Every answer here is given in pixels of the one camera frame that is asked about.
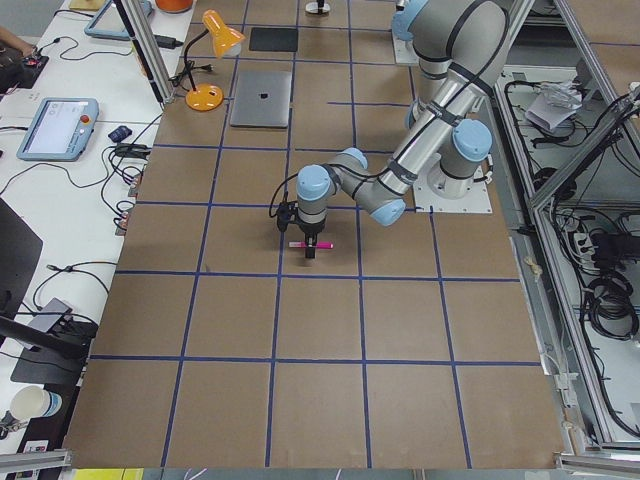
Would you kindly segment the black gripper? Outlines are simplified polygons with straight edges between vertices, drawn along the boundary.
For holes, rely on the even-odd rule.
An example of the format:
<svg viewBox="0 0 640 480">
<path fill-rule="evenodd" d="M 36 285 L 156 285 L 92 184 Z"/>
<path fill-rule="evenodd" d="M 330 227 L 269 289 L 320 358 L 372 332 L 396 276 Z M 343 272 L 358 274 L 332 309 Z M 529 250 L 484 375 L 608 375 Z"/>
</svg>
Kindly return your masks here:
<svg viewBox="0 0 640 480">
<path fill-rule="evenodd" d="M 305 258 L 315 259 L 318 235 L 324 230 L 325 220 L 307 221 L 302 218 L 302 210 L 295 201 L 283 200 L 279 203 L 276 213 L 276 225 L 284 233 L 289 225 L 297 225 L 305 235 Z"/>
</svg>

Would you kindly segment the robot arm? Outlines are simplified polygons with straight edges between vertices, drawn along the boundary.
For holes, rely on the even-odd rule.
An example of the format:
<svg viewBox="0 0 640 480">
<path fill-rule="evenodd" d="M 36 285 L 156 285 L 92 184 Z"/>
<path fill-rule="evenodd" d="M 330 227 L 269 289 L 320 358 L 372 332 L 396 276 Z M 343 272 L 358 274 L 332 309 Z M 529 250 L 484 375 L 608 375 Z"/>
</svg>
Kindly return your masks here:
<svg viewBox="0 0 640 480">
<path fill-rule="evenodd" d="M 407 115 L 407 135 L 377 174 L 368 171 L 366 157 L 355 147 L 327 163 L 304 166 L 292 177 L 295 200 L 270 206 L 278 230 L 298 226 L 306 257 L 314 257 L 328 200 L 339 191 L 389 226 L 405 211 L 405 192 L 441 149 L 446 151 L 439 165 L 445 181 L 470 182 L 492 137 L 481 122 L 466 115 L 477 99 L 490 95 L 502 72 L 509 27 L 509 13 L 493 1 L 399 2 L 392 33 L 411 42 L 422 74 L 418 98 Z"/>
</svg>

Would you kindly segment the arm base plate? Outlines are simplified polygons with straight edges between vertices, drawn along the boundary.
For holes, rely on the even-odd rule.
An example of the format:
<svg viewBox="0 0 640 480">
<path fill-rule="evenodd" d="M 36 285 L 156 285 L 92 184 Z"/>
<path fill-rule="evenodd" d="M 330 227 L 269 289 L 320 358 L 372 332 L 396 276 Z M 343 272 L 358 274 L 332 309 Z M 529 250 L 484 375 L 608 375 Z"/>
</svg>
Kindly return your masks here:
<svg viewBox="0 0 640 480">
<path fill-rule="evenodd" d="M 414 35 L 408 31 L 392 30 L 395 63 L 401 66 L 417 66 L 420 58 L 413 47 Z"/>
<path fill-rule="evenodd" d="M 412 191 L 417 211 L 447 214 L 492 214 L 487 183 L 478 182 L 481 167 L 473 179 L 452 180 L 440 172 L 441 155 L 435 153 L 423 166 Z"/>
</svg>

